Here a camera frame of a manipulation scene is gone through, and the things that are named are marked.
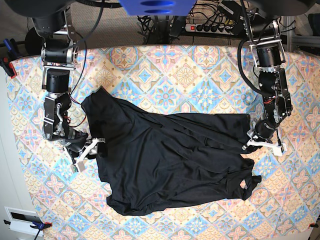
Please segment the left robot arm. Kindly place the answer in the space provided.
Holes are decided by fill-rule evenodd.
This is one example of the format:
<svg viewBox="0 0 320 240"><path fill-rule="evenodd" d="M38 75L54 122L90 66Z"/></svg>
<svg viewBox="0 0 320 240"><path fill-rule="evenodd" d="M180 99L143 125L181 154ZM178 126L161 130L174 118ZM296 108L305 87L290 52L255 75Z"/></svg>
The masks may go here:
<svg viewBox="0 0 320 240"><path fill-rule="evenodd" d="M245 40L237 49L237 64L241 77L247 85L262 96L263 113L259 120L253 120L251 129L247 132L249 140L242 147L266 147L272 149L275 156L281 157L287 146L277 139L271 138L278 133L278 127L293 111L291 95L287 85L285 69L285 52L281 40L281 30L277 19L244 17L244 29L247 42L253 54L254 67L259 71L258 86L246 77L241 61L241 51Z"/></svg>

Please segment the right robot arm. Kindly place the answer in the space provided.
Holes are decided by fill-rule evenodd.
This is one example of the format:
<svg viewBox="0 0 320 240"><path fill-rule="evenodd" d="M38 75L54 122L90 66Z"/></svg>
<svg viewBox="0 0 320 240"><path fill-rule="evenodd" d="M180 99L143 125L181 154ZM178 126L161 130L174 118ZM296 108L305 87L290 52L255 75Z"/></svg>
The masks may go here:
<svg viewBox="0 0 320 240"><path fill-rule="evenodd" d="M49 40L44 45L54 50L42 49L43 61L42 89L46 90L44 99L43 137L51 142L58 142L71 160L74 173L83 172L86 167L84 160L95 158L98 144L104 138L89 138L85 132L70 126L68 110L72 106L69 88L70 73L76 69L78 49L74 47L75 29L70 21L66 21L55 35L67 37L66 42Z"/></svg>

